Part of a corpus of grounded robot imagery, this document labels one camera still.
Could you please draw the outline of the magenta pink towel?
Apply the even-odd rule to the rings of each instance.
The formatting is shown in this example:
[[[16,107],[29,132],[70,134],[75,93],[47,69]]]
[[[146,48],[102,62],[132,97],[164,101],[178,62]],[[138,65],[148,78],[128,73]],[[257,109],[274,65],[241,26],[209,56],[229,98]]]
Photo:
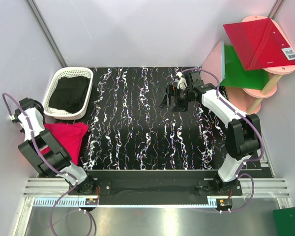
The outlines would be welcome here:
[[[88,125],[82,122],[75,124],[47,123],[45,124],[45,128],[51,131],[55,138],[68,151],[72,162],[78,165],[82,139],[89,129]]]

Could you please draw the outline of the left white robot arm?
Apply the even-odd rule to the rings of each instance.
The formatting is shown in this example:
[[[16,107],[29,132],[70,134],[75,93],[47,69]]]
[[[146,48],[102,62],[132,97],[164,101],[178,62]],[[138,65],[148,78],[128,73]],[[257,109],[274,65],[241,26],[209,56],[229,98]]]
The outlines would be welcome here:
[[[18,122],[25,140],[18,146],[20,153],[43,177],[60,177],[84,195],[96,190],[96,181],[83,168],[73,163],[70,153],[45,127],[41,103],[24,98],[17,103],[13,121]]]

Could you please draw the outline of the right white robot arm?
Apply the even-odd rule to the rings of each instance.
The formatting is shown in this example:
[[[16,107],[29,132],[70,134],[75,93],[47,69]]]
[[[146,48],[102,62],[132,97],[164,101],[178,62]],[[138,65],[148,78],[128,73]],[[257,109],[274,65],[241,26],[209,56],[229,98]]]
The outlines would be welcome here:
[[[265,148],[261,136],[260,118],[247,114],[226,100],[219,91],[219,85],[205,83],[201,78],[203,69],[192,68],[178,72],[177,85],[166,86],[160,109],[170,107],[172,112],[186,112],[190,102],[199,102],[211,110],[226,126],[226,158],[218,169],[216,177],[207,186],[198,190],[219,195],[229,194],[239,179],[239,172],[245,164],[252,162],[253,154],[260,151],[258,161]]]

